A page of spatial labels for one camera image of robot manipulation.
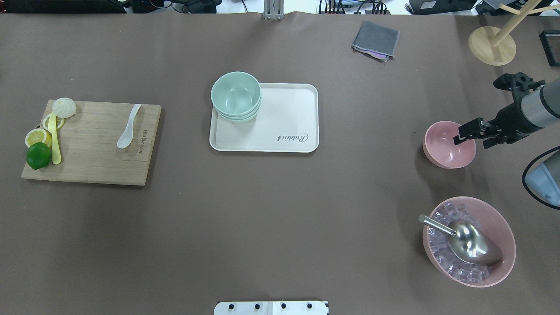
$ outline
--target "tabletop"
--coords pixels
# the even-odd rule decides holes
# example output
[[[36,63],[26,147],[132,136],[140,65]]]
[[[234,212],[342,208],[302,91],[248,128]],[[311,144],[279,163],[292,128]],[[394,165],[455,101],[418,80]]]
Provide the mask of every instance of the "tabletop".
[[[488,66],[471,31],[508,17],[230,15],[0,16],[0,313],[212,314],[221,301],[327,300],[331,314],[552,314],[560,309],[560,212],[521,185],[560,125],[482,148],[466,168],[422,152],[441,120],[492,119],[511,94],[492,82],[552,81],[527,17],[515,59]],[[351,48],[362,21],[400,30],[395,58]],[[319,94],[309,154],[219,152],[210,89],[222,74],[304,83]],[[22,179],[24,135],[49,99],[159,104],[144,187]],[[441,274],[419,214],[470,196],[517,243],[512,273],[485,289]]]

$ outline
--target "yellow-green knife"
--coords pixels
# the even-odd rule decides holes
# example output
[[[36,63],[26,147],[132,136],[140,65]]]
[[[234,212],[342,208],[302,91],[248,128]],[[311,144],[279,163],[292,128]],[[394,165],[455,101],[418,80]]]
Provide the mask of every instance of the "yellow-green knife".
[[[59,164],[62,158],[60,156],[60,147],[58,146],[57,116],[54,113],[50,114],[47,127],[49,128],[51,136],[53,136],[53,164]]]

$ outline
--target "small pink bowl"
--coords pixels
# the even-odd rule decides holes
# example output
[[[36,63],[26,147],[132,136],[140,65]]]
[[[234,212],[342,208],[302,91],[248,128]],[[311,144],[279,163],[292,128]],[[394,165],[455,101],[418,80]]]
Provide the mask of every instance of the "small pink bowl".
[[[460,124],[441,121],[431,125],[424,135],[422,148],[430,162],[444,169],[462,168],[474,159],[477,144],[469,140],[456,146],[453,137],[459,134]]]
[[[506,219],[491,205],[482,200],[473,197],[453,197],[440,203],[431,213],[430,216],[443,204],[453,202],[455,205],[465,205],[471,215],[476,221],[480,223],[480,231],[484,233],[491,241],[496,243],[503,252],[503,259],[501,262],[492,267],[492,271],[488,278],[479,283],[464,283],[445,272],[445,270],[437,263],[436,257],[430,249],[428,240],[428,227],[424,226],[422,232],[422,240],[424,243],[424,250],[428,258],[436,268],[441,271],[448,278],[453,279],[461,284],[472,286],[474,288],[486,288],[488,286],[496,285],[502,282],[514,268],[516,247],[514,234],[511,232],[509,224]]]

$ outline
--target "green lime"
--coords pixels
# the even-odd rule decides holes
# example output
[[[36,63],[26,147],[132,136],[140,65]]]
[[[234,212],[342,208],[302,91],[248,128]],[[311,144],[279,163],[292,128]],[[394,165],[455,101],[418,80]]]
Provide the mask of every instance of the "green lime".
[[[37,142],[29,147],[26,160],[32,169],[40,169],[49,165],[50,157],[49,146],[42,142]]]

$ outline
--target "round wooden base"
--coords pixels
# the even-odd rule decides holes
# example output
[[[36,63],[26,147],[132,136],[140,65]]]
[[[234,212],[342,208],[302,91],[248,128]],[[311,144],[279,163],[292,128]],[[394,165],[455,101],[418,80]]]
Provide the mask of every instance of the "round wooden base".
[[[482,62],[492,66],[503,66],[515,57],[515,41],[509,34],[495,47],[490,40],[500,31],[493,26],[484,26],[474,30],[469,36],[470,51]]]

